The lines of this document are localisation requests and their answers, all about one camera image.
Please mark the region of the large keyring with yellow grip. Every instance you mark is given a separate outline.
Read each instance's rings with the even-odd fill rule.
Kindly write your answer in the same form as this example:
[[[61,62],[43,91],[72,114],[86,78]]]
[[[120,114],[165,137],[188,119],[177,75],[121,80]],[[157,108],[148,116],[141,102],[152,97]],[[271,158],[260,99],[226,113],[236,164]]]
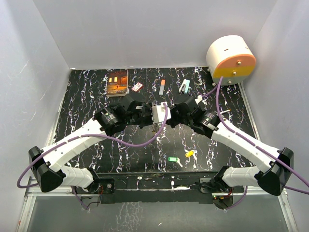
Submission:
[[[162,125],[161,122],[153,124],[153,125],[152,125],[152,132],[153,132],[154,134],[158,133],[159,130],[160,130],[160,128],[161,128],[161,125]]]

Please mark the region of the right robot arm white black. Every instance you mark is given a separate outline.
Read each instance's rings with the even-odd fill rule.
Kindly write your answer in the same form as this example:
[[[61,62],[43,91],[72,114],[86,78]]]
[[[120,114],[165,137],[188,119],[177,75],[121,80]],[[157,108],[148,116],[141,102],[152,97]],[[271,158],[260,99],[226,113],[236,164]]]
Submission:
[[[228,191],[236,186],[260,187],[265,192],[279,196],[294,166],[294,153],[284,147],[279,150],[244,133],[216,111],[205,110],[203,102],[188,94],[178,96],[170,110],[167,124],[189,126],[194,132],[220,142],[250,160],[254,166],[234,168],[224,166],[206,183],[210,189]]]

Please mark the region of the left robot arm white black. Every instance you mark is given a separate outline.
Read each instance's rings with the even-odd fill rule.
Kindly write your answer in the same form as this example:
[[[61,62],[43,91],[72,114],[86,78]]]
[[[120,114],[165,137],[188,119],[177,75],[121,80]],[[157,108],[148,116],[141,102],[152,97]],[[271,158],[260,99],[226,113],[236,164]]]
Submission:
[[[83,126],[57,143],[40,149],[29,150],[33,174],[42,192],[50,192],[59,186],[84,188],[90,193],[99,189],[100,181],[88,168],[67,167],[66,163],[92,145],[122,132],[128,125],[141,128],[158,122],[158,113],[163,105],[146,103],[142,95],[133,92],[123,96],[119,102],[99,109]]]

